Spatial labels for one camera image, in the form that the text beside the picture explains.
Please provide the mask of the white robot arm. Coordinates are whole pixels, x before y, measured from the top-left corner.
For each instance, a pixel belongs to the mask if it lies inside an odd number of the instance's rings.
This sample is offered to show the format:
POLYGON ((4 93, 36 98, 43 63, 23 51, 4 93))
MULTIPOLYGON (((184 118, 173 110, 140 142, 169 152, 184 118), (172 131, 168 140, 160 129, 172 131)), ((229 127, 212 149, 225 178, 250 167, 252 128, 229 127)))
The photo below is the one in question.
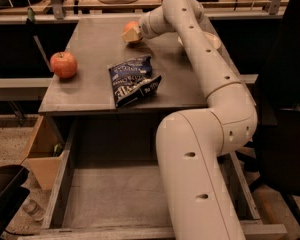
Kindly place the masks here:
POLYGON ((201 27, 196 0, 163 0, 122 39, 179 35, 204 94, 204 109, 180 110, 158 126, 156 152, 176 240, 246 240, 217 157, 244 146, 257 126, 247 87, 201 27))

